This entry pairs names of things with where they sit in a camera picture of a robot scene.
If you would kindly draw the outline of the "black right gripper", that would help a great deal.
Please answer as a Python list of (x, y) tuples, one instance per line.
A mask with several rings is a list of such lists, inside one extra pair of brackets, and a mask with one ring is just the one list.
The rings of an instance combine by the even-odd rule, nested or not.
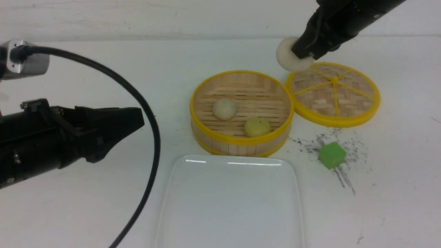
[(403, 0), (318, 0), (313, 24), (308, 23), (291, 51), (299, 58), (318, 60), (340, 48), (335, 37), (353, 38)]

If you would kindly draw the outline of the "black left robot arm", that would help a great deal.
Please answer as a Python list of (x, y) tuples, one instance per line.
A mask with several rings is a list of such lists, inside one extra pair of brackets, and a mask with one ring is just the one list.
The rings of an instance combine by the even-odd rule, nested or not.
[(144, 126), (140, 108), (64, 108), (47, 99), (23, 102), (0, 123), (1, 188), (65, 168), (79, 159), (96, 163)]

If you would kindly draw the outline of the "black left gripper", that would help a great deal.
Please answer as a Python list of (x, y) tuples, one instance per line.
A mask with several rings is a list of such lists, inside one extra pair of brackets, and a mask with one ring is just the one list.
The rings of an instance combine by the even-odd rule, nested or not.
[(97, 163), (144, 126), (140, 108), (51, 107), (24, 102), (20, 113), (1, 117), (1, 172), (45, 173), (79, 159)]

